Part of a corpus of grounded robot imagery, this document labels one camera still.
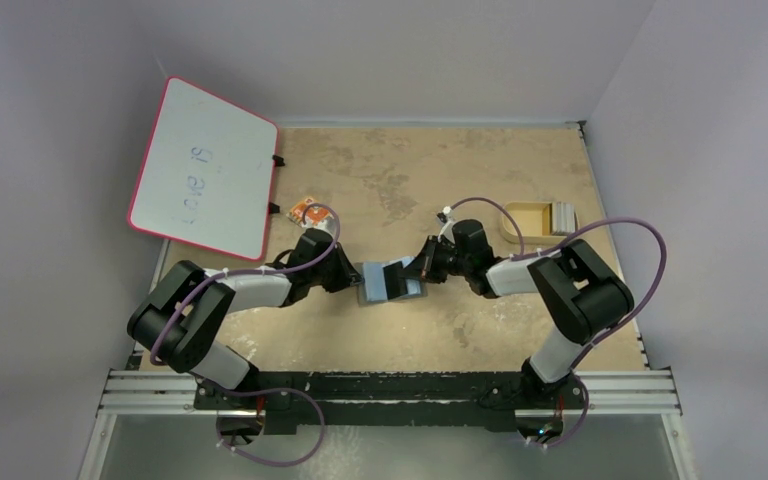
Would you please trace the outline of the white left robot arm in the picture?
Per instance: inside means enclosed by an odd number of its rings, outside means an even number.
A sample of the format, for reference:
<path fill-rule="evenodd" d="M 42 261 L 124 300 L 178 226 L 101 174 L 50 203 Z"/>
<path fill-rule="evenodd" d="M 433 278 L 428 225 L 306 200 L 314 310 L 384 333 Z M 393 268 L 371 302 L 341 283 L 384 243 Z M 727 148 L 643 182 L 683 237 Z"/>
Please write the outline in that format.
<path fill-rule="evenodd" d="M 213 382 L 232 408 L 244 409 L 257 399 L 258 369 L 218 340 L 225 317 L 289 307 L 315 287 L 337 293 L 362 281 L 335 237 L 309 228 L 294 248 L 258 268 L 225 272 L 178 262 L 134 311 L 126 331 L 151 360 Z"/>

